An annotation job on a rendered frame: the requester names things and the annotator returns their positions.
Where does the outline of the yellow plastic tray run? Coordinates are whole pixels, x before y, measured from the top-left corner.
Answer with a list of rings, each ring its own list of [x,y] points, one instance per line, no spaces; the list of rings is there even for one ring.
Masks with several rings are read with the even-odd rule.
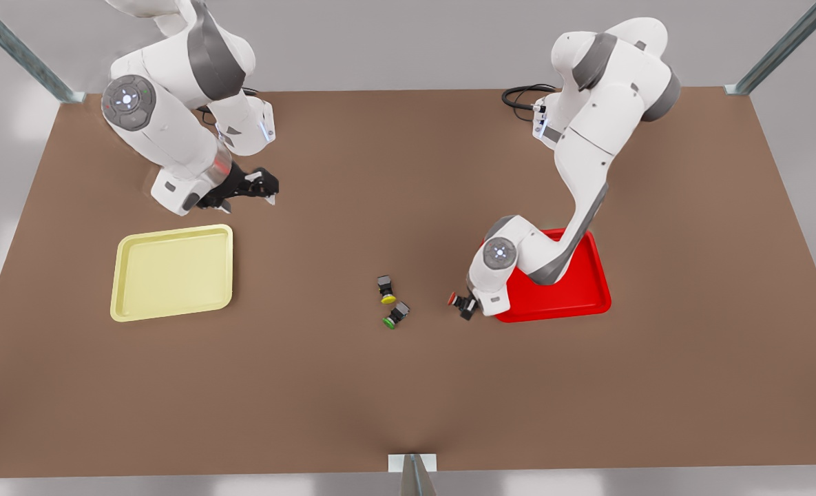
[[[118,244],[112,320],[216,311],[232,295],[233,231],[226,224],[134,234]]]

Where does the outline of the red plastic tray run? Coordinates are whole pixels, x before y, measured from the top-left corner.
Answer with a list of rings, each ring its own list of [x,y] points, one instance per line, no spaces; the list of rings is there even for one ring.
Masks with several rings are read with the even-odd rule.
[[[537,285],[515,268],[506,289],[510,308],[495,318],[507,323],[606,313],[611,305],[596,240],[590,232],[578,243],[568,270],[555,285]]]

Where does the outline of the silver frame post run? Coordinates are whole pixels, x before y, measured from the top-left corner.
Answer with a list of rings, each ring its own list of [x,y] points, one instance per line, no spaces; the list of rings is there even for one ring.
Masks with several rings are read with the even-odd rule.
[[[399,496],[437,496],[430,472],[438,471],[436,454],[389,454],[388,472],[401,474]]]
[[[749,95],[816,31],[816,0],[763,57],[735,84],[723,85],[728,95]]]
[[[86,93],[68,87],[1,19],[0,47],[59,103],[84,102]]]

